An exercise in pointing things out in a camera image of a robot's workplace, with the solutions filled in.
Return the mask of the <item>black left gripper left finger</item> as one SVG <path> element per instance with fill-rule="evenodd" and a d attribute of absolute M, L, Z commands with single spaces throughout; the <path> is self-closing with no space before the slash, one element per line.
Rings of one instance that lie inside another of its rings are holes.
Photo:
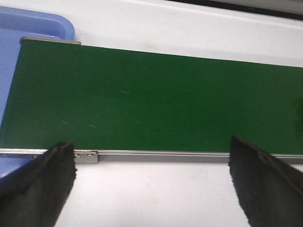
<path fill-rule="evenodd" d="M 2 227 L 53 227 L 76 178 L 74 144 L 60 142 L 0 179 Z"/>

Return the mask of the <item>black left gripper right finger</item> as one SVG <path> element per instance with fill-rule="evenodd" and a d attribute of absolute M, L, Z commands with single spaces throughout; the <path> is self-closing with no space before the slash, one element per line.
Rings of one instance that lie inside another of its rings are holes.
<path fill-rule="evenodd" d="M 252 227 L 303 225 L 303 173 L 248 141 L 232 137 L 230 175 Z"/>

